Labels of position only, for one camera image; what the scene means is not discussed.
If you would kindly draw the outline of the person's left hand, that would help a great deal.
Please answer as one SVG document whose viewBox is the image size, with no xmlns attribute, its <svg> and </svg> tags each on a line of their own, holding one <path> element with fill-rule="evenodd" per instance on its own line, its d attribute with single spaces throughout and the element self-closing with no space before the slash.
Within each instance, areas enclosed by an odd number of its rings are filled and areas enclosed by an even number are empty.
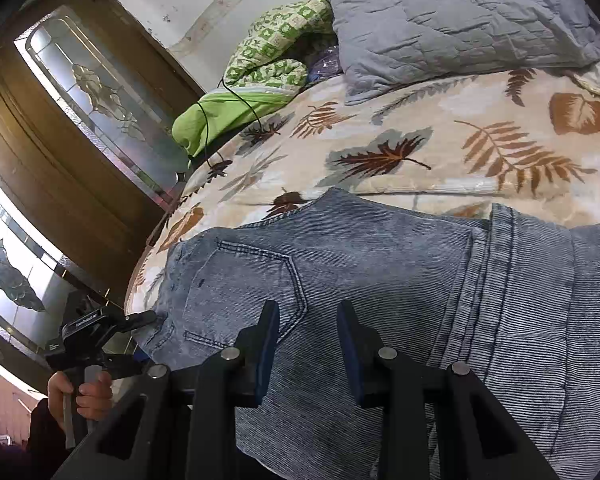
<svg viewBox="0 0 600 480">
<path fill-rule="evenodd" d="M 94 382 L 86 382 L 78 388 L 76 411 L 87 420 L 102 420 L 112 408 L 112 379 L 106 370 L 100 372 Z M 50 414 L 65 429 L 64 400 L 72 396 L 73 384 L 64 372 L 56 372 L 47 383 L 47 405 Z"/>
</svg>

